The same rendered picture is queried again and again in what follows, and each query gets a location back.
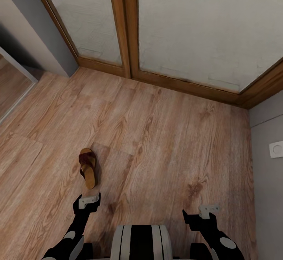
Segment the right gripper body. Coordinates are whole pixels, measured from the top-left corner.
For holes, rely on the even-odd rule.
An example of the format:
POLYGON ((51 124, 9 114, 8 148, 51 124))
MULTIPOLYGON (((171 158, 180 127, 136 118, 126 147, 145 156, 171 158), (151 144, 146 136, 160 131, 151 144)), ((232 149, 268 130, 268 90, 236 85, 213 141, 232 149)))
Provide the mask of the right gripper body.
POLYGON ((209 215, 209 219, 202 219, 199 214, 189 215, 189 227, 192 231, 200 231, 204 237, 204 231, 208 227, 217 228, 217 219, 214 214, 209 215))

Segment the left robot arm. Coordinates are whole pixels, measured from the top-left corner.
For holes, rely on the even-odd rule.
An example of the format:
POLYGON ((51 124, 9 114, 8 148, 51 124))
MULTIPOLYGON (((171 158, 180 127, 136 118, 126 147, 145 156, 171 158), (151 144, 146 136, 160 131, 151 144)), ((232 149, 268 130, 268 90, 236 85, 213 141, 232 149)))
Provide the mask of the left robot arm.
POLYGON ((74 220, 68 231, 54 248, 48 249, 41 260, 76 260, 84 245, 84 230, 91 212, 97 212, 100 206, 99 195, 82 197, 80 195, 73 206, 74 220))

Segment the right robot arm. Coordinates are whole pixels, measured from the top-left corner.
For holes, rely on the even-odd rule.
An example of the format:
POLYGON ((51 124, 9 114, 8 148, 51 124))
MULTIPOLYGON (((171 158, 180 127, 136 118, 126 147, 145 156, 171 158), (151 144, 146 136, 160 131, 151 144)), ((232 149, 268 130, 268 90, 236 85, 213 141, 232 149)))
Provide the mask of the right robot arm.
POLYGON ((182 210, 184 220, 192 231, 200 231, 211 248, 213 260, 245 260, 243 254, 227 235, 217 228, 217 219, 212 212, 221 212, 219 205, 200 205, 199 214, 188 215, 182 210))

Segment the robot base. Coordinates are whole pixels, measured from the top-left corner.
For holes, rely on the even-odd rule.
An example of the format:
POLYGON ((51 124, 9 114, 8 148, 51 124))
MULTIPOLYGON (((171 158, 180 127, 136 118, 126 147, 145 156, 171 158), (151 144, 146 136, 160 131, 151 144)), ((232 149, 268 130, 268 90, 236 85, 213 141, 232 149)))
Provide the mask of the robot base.
MULTIPOLYGON (((173 256, 173 260, 213 260, 208 247, 204 243, 192 243, 190 249, 190 259, 173 256)), ((92 243, 84 243, 82 251, 76 260, 110 260, 110 256, 105 256, 103 259, 93 259, 92 243)))

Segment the robot trunk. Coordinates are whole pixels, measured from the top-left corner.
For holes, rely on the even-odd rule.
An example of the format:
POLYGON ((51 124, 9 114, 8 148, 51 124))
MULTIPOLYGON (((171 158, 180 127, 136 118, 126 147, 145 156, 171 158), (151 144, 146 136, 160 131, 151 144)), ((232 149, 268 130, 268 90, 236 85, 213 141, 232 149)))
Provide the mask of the robot trunk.
POLYGON ((118 225, 110 260, 173 260, 165 225, 118 225))

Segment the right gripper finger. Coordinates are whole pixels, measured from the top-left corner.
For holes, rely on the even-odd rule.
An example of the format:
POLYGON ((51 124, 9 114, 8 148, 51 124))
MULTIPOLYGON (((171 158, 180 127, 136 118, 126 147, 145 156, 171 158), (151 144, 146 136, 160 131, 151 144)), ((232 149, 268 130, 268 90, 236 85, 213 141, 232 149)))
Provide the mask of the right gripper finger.
POLYGON ((189 215, 184 211, 184 209, 182 210, 182 212, 183 212, 185 223, 189 224, 189 215))

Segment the sandal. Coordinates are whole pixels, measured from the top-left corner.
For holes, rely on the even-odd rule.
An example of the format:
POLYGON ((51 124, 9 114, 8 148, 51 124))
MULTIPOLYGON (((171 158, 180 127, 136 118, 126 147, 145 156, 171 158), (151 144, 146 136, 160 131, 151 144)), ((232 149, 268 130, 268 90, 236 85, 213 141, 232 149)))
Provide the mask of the sandal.
POLYGON ((79 163, 81 164, 80 174, 85 179, 88 189, 93 189, 98 185, 98 177, 95 172, 97 158, 95 153, 88 148, 84 148, 79 154, 79 163))

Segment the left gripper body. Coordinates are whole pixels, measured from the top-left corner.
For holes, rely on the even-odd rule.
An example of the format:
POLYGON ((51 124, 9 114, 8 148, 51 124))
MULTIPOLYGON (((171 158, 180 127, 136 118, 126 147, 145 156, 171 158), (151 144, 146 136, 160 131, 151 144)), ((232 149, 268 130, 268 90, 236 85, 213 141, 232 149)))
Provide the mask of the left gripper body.
POLYGON ((84 217, 86 221, 88 221, 89 215, 91 212, 97 212, 97 204, 88 203, 84 209, 79 209, 79 204, 76 203, 73 206, 75 217, 84 217))

